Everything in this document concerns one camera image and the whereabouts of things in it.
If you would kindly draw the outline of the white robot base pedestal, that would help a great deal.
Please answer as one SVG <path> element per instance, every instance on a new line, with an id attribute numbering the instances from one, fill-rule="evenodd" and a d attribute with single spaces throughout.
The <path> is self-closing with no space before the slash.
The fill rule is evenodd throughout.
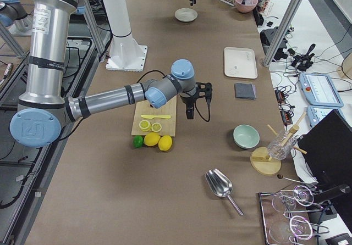
<path id="1" fill-rule="evenodd" d="M 103 0 L 103 3 L 113 35 L 106 69 L 143 71 L 147 46 L 139 45 L 133 38 L 126 0 Z"/>

